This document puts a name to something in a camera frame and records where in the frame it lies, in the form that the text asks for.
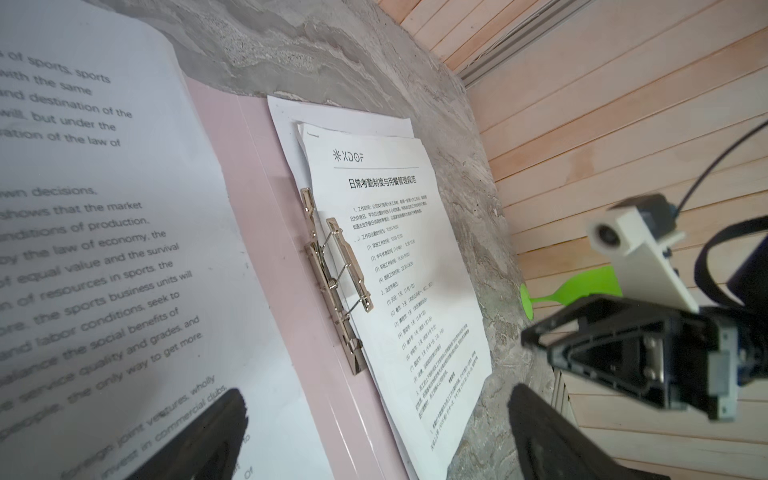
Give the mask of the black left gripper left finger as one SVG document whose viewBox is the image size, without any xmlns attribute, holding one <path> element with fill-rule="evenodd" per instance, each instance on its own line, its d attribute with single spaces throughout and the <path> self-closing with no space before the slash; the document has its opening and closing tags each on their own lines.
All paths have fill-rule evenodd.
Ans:
<svg viewBox="0 0 768 480">
<path fill-rule="evenodd" d="M 131 477 L 230 480 L 247 426 L 245 400 L 229 389 Z"/>
</svg>

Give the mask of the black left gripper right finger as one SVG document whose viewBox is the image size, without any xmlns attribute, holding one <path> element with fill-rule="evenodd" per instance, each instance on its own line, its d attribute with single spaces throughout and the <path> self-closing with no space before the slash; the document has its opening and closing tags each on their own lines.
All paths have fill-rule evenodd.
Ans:
<svg viewBox="0 0 768 480">
<path fill-rule="evenodd" d="M 521 471 L 526 479 L 663 477 L 614 461 L 525 384 L 513 388 L 507 407 Z"/>
</svg>

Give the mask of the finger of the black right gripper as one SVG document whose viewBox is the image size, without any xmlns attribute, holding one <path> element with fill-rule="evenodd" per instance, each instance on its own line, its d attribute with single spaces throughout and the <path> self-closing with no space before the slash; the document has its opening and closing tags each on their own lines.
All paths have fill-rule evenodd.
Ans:
<svg viewBox="0 0 768 480">
<path fill-rule="evenodd" d="M 704 316 L 590 295 L 521 333 L 550 366 L 660 410 L 711 409 Z"/>
</svg>

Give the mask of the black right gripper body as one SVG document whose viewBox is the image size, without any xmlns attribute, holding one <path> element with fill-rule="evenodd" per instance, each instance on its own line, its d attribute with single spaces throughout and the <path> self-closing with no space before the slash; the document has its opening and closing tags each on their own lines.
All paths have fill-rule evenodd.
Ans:
<svg viewBox="0 0 768 480">
<path fill-rule="evenodd" d="M 767 240 L 762 239 L 722 289 L 713 280 L 709 253 L 724 243 L 767 232 L 765 216 L 718 232 L 702 248 L 694 280 L 715 305 L 704 308 L 684 328 L 693 337 L 677 354 L 678 401 L 711 420 L 736 416 L 738 393 L 767 378 Z"/>
</svg>

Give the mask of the printed white paper sheet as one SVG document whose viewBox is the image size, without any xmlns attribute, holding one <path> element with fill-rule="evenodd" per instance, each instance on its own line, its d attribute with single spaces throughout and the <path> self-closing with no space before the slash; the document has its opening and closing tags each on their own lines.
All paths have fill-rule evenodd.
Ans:
<svg viewBox="0 0 768 480">
<path fill-rule="evenodd" d="M 443 479 L 491 373 L 483 317 L 426 149 L 406 118 L 268 99 L 299 195 L 335 218 L 374 308 L 352 313 L 417 479 Z"/>
</svg>

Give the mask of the pink file folder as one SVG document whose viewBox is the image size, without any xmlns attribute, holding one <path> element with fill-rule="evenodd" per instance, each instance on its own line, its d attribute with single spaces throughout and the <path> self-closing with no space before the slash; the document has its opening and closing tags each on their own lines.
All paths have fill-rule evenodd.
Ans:
<svg viewBox="0 0 768 480">
<path fill-rule="evenodd" d="M 296 479 L 408 479 L 371 375 L 352 374 L 305 254 L 303 207 L 264 98 L 193 79 L 191 99 L 220 161 L 238 226 L 284 341 L 300 390 L 280 415 L 299 427 L 281 457 Z"/>
</svg>

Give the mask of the metal folder clip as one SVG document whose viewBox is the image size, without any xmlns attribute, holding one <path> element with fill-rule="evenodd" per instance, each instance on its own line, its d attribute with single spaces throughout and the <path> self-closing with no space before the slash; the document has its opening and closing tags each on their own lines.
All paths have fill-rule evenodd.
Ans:
<svg viewBox="0 0 768 480">
<path fill-rule="evenodd" d="M 371 294 L 357 257 L 338 221 L 333 217 L 327 218 L 326 229 L 322 230 L 311 189 L 302 188 L 300 198 L 310 236 L 305 253 L 351 373 L 358 375 L 367 369 L 367 363 L 363 342 L 355 332 L 351 313 L 358 306 L 371 312 L 374 308 Z"/>
</svg>

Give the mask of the green plastic goblet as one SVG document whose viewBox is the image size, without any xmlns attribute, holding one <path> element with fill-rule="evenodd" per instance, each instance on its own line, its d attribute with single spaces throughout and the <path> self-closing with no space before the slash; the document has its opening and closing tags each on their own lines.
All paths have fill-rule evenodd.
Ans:
<svg viewBox="0 0 768 480">
<path fill-rule="evenodd" d="M 553 293 L 543 297 L 532 297 L 526 285 L 521 285 L 519 289 L 520 302 L 528 320 L 534 319 L 534 303 L 553 301 L 567 306 L 593 294 L 622 296 L 621 287 L 611 265 L 575 274 Z"/>
</svg>

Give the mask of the printed white paper stack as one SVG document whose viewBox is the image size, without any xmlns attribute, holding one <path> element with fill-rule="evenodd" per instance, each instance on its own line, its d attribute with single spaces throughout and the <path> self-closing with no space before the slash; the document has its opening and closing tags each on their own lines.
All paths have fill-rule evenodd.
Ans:
<svg viewBox="0 0 768 480">
<path fill-rule="evenodd" d="M 230 390 L 239 479 L 328 479 L 174 50 L 1 5 L 1 475 L 125 479 Z"/>
</svg>

